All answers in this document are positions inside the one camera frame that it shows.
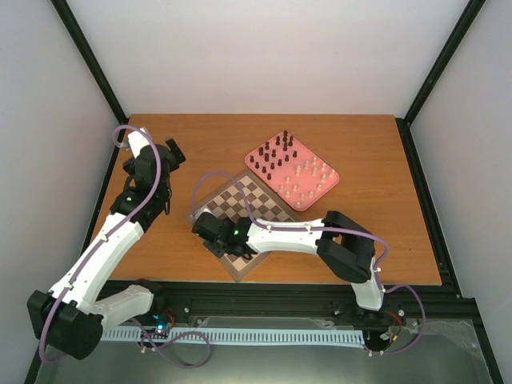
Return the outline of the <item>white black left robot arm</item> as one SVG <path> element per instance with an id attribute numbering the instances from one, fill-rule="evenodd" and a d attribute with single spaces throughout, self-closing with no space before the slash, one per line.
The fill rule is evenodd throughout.
<path id="1" fill-rule="evenodd" d="M 78 360 L 89 356 L 102 336 L 143 316 L 157 322 L 165 316 L 166 301 L 157 287 L 141 280 L 105 299 L 99 294 L 111 273 L 160 214 L 169 214 L 170 174 L 186 160 L 172 138 L 157 145 L 144 128 L 125 126 L 128 138 L 116 142 L 131 150 L 123 168 L 128 177 L 97 236 L 70 270 L 47 292 L 36 290 L 27 301 L 30 321 L 39 340 L 42 362 L 51 360 L 46 348 Z"/>

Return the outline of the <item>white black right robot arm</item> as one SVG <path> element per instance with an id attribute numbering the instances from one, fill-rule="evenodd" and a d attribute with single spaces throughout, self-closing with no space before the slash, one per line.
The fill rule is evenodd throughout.
<path id="1" fill-rule="evenodd" d="M 205 208 L 195 215 L 192 233 L 219 258 L 231 254 L 251 259 L 275 251 L 316 255 L 337 278 L 350 283 L 360 308 L 382 308 L 384 288 L 375 244 L 380 243 L 385 252 L 389 246 L 338 211 L 306 222 L 272 222 L 251 215 L 233 222 Z"/>

